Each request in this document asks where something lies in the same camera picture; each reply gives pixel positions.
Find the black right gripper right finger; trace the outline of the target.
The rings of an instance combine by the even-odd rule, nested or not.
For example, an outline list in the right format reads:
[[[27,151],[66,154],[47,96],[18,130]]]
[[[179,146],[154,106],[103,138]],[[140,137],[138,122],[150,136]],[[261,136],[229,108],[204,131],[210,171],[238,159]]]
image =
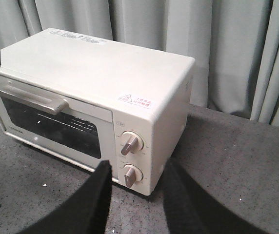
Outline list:
[[[251,226],[214,200],[175,161],[163,173],[163,207],[171,234],[249,234]]]

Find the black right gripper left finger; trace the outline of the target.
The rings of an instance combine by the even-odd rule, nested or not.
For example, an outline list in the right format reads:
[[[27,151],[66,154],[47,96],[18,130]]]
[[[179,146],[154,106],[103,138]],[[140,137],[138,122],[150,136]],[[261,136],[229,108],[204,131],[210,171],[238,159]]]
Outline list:
[[[103,234],[112,193],[112,167],[101,161],[63,204],[31,227],[32,234]]]

